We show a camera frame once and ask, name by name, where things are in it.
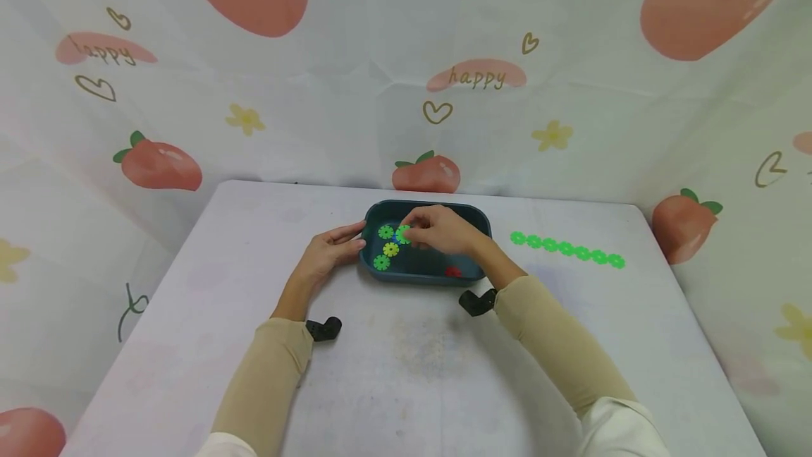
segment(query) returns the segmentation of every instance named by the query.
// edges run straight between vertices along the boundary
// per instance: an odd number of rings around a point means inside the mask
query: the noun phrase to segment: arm
[[[310,301],[337,265],[358,258],[364,222],[315,236],[271,319],[262,323],[223,395],[198,457],[273,457],[282,444],[296,386],[313,350],[305,328]]]
[[[441,252],[474,258],[498,292],[499,320],[533,355],[578,418],[602,397],[635,400],[592,334],[496,242],[440,205],[417,208],[404,222],[415,226],[406,236],[418,247],[428,244]]]
[[[472,257],[497,290],[493,309],[499,320],[539,362],[578,418],[602,397],[636,401],[598,341],[543,283],[525,274],[485,236]]]

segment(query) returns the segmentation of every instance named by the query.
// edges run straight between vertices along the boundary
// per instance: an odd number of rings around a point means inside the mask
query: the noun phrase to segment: left hand
[[[358,260],[358,252],[367,244],[356,238],[364,228],[365,221],[331,229],[317,234],[304,249],[299,264],[290,274],[282,296],[272,317],[303,322],[310,300],[319,291],[333,269],[338,265]]]

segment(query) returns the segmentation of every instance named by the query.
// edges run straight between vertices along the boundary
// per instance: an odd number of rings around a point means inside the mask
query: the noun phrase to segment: yellow flower
[[[788,341],[799,341],[801,351],[812,360],[812,318],[804,317],[801,309],[791,303],[781,306],[781,314],[789,322],[789,327],[776,328],[775,335]]]
[[[572,136],[572,127],[559,127],[559,121],[550,121],[544,131],[533,131],[533,139],[541,142],[539,152],[546,151],[551,145],[559,150],[567,148],[567,140],[570,139],[570,136]]]
[[[226,122],[228,125],[235,127],[242,127],[242,134],[246,136],[253,135],[253,130],[264,131],[265,124],[259,119],[259,114],[255,109],[241,109],[236,104],[231,104],[228,109],[234,116],[227,116]]]
[[[20,263],[30,255],[30,250],[26,248],[12,248],[9,242],[0,238],[0,282],[11,284],[17,280],[17,272],[11,269],[11,265]]]

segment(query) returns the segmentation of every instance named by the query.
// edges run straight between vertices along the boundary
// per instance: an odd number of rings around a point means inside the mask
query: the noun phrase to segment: right hand
[[[443,205],[416,207],[402,220],[410,225],[404,237],[417,247],[429,245],[444,254],[467,254],[487,237],[456,212]]]

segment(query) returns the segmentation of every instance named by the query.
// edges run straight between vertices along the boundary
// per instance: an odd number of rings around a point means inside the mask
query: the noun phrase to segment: hand
[[[487,240],[479,229],[443,205],[414,208],[401,225],[411,226],[404,232],[404,237],[417,247],[428,245],[445,254],[471,255]]]
[[[367,244],[356,238],[364,221],[317,234],[304,249],[301,260],[290,274],[282,296],[271,317],[303,322],[310,301],[338,265],[358,260],[359,250]]]

